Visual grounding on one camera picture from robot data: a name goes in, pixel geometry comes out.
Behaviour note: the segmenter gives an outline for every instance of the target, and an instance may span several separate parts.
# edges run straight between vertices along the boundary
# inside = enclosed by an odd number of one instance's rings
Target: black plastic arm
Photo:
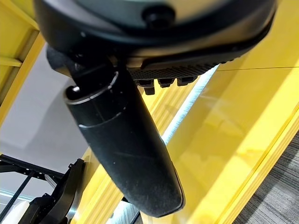
[[[126,70],[89,95],[80,95],[78,87],[68,88],[65,102],[95,155],[132,204],[154,217],[184,206],[166,146]]]

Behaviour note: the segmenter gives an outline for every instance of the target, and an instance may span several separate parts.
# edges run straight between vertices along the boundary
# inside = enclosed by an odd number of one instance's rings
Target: screw
[[[171,27],[175,21],[175,12],[168,6],[147,8],[142,14],[148,28],[161,30]]]

